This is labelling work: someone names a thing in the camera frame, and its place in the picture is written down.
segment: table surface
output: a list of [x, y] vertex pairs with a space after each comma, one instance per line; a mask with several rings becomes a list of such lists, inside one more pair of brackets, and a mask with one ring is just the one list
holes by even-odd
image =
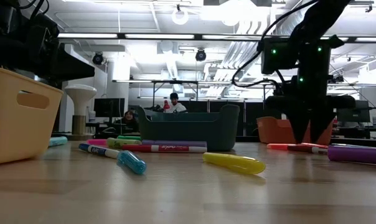
[[263, 173], [153, 153], [139, 154], [139, 176], [78, 143], [0, 165], [0, 223], [376, 223], [376, 166], [237, 143], [233, 153], [265, 162]]

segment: security camera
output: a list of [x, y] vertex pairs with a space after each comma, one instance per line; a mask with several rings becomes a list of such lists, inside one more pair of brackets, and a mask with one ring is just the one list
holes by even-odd
[[198, 52], [196, 53], [195, 58], [198, 62], [203, 62], [204, 60], [206, 60], [205, 50], [204, 49], [198, 49]]
[[106, 62], [102, 54], [103, 54], [102, 52], [95, 52], [95, 55], [93, 57], [93, 63], [95, 65], [103, 65]]

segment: ceiling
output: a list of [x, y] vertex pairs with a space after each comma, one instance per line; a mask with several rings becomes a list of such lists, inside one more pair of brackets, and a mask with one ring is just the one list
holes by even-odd
[[[30, 0], [20, 0], [21, 5], [28, 4]], [[270, 14], [275, 17], [289, 11], [300, 4], [299, 0], [284, 0], [285, 4], [273, 4]], [[236, 34], [239, 25], [226, 26], [225, 21], [217, 19], [204, 19], [201, 16], [212, 9], [202, 6], [203, 0], [191, 1], [191, 6], [181, 6], [187, 10], [189, 19], [184, 25], [178, 25], [172, 20], [175, 5], [137, 5], [137, 4], [105, 4], [92, 2], [65, 2], [63, 0], [50, 0], [50, 9], [47, 13], [60, 28], [61, 32], [130, 32], [130, 33], [199, 33], [199, 34]], [[371, 12], [366, 13], [368, 6], [348, 6], [339, 20], [329, 29], [327, 35], [369, 35], [376, 36], [376, 4]], [[242, 8], [228, 8], [224, 17], [233, 19], [239, 16]], [[267, 9], [259, 7], [255, 13], [250, 14], [258, 21], [263, 21], [261, 13], [268, 15]], [[30, 15], [33, 7], [26, 9], [24, 14]], [[222, 60], [230, 49], [231, 42], [227, 41], [176, 41], [180, 46], [194, 46], [204, 48], [207, 60]], [[124, 45], [137, 66], [139, 73], [160, 73], [167, 70], [164, 55], [156, 53], [156, 40], [79, 40], [71, 42], [83, 56], [91, 57], [90, 49], [93, 45]], [[179, 70], [203, 71], [204, 62], [196, 62], [195, 54], [181, 54], [176, 60]], [[357, 64], [352, 63], [363, 58], [376, 56], [376, 44], [346, 44], [332, 51], [331, 71], [333, 68], [344, 69], [348, 75], [358, 73]], [[294, 75], [295, 71], [284, 71], [283, 75]]]

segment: pink highlighter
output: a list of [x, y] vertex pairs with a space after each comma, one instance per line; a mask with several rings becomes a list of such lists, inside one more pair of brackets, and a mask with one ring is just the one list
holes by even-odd
[[106, 139], [89, 139], [87, 140], [87, 143], [94, 146], [106, 146], [108, 147], [108, 144], [106, 143]]

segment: woman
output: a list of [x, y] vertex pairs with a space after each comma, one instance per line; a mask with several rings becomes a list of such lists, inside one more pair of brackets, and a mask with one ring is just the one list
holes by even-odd
[[125, 112], [125, 116], [121, 120], [115, 121], [116, 124], [125, 124], [123, 128], [123, 134], [125, 133], [137, 133], [138, 132], [138, 122], [134, 117], [133, 112], [127, 111]]

